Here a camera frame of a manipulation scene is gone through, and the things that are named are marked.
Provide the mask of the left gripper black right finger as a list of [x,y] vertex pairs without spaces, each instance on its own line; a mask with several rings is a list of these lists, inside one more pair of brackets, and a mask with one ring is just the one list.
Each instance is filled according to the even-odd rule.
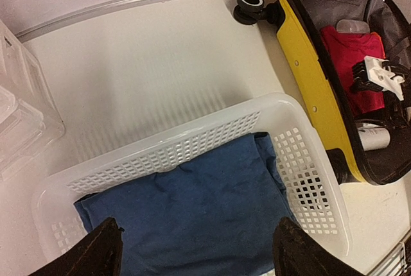
[[330,254],[290,218],[281,218],[273,233],[276,275],[361,275]]

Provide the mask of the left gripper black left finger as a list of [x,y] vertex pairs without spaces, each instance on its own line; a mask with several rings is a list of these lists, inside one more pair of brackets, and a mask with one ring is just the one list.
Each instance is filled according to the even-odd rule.
[[119,275],[123,232],[114,218],[106,218],[67,253],[32,275]]

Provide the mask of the blue garment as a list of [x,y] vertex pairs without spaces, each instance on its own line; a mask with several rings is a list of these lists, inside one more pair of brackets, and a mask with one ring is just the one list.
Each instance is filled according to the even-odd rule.
[[78,200],[87,231],[123,228],[122,275],[262,275],[272,235],[291,217],[267,133],[247,134],[185,162]]

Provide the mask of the white perforated plastic basket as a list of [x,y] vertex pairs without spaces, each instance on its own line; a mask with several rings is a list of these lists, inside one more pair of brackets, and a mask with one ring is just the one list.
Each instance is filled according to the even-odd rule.
[[176,166],[248,133],[266,132],[277,170],[300,226],[332,255],[352,244],[333,168],[305,111],[291,96],[271,93],[157,133],[45,178],[31,210],[47,262],[75,246],[86,230],[74,207],[81,197]]

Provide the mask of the yellow Pikachu hard-shell suitcase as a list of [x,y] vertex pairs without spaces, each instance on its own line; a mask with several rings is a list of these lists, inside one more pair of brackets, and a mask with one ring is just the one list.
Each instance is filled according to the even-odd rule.
[[[364,21],[370,33],[381,36],[384,60],[410,69],[410,24],[393,0],[237,0],[233,15],[242,24],[266,20],[277,27],[279,43],[340,183],[384,185],[410,171],[410,127],[386,128],[385,107],[353,115],[320,34],[342,19]],[[387,129],[390,144],[365,151],[360,128]]]

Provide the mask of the red garment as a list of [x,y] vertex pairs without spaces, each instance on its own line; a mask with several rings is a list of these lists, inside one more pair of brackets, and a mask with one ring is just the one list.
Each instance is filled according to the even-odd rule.
[[378,39],[372,33],[339,33],[334,26],[323,27],[320,34],[334,64],[353,115],[360,116],[383,109],[385,102],[382,92],[352,92],[350,90],[353,84],[352,67],[362,61],[365,56],[381,58]]

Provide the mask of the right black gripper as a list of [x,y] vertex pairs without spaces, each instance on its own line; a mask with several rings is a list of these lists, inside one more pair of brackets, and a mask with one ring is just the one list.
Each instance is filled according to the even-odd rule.
[[384,92],[385,101],[385,127],[390,131],[402,130],[410,127],[410,69],[392,61],[383,63],[384,68],[393,72],[396,76],[401,76],[404,82],[400,84],[404,100],[391,91]]

